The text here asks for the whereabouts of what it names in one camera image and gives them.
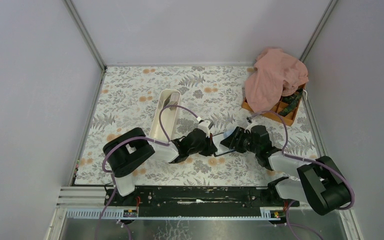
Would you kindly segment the cream plastic oblong tray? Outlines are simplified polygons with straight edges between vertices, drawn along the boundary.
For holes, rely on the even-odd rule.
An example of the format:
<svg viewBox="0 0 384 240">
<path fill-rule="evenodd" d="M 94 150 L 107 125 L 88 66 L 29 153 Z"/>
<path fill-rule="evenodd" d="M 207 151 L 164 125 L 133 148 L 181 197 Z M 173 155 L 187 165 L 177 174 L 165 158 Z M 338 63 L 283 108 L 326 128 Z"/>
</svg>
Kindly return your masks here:
<svg viewBox="0 0 384 240">
<path fill-rule="evenodd" d="M 166 98 L 171 93 L 180 93 L 180 92 L 175 89 L 164 89 L 160 92 L 160 95 L 157 98 L 156 110 L 154 113 L 154 118 L 153 118 L 152 125 L 150 127 L 150 131 L 148 135 L 152 139 L 156 139 L 159 141 L 167 141 L 167 138 L 160 125 L 160 112 L 164 107 L 163 105 Z M 177 109 L 176 107 L 168 107 L 162 112 L 162 115 L 161 115 L 162 126 L 165 129 L 170 139 L 174 138 L 179 113 L 180 113 L 180 110 Z"/>
</svg>

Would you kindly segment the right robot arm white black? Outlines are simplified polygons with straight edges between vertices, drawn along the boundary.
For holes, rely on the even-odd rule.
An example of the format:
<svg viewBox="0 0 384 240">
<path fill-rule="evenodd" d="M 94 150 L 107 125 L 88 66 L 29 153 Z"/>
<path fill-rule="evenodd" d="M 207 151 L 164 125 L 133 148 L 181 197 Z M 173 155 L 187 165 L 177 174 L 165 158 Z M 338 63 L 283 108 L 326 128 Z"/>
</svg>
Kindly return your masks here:
<svg viewBox="0 0 384 240">
<path fill-rule="evenodd" d="M 252 153 L 257 163 L 270 171 L 286 175 L 267 184 L 267 198 L 303 202 L 319 215 L 347 210 L 355 193 L 329 156 L 315 160 L 285 153 L 272 144 L 265 126 L 236 127 L 215 141 L 223 149 Z"/>
</svg>

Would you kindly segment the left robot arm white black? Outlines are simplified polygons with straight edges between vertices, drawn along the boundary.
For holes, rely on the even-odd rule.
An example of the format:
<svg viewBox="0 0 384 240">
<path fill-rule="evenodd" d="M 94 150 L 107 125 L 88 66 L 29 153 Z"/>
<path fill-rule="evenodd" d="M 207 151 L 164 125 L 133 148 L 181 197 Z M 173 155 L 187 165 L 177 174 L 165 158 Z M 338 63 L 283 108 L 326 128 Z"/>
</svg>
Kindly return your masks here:
<svg viewBox="0 0 384 240">
<path fill-rule="evenodd" d="M 117 193 L 125 197 L 135 191 L 134 170 L 148 159 L 179 164 L 191 155 L 207 157 L 218 149 L 212 136 L 198 128 L 186 136 L 164 142 L 146 136 L 140 127 L 136 127 L 108 142 L 102 151 L 103 166 L 109 164 Z"/>
</svg>

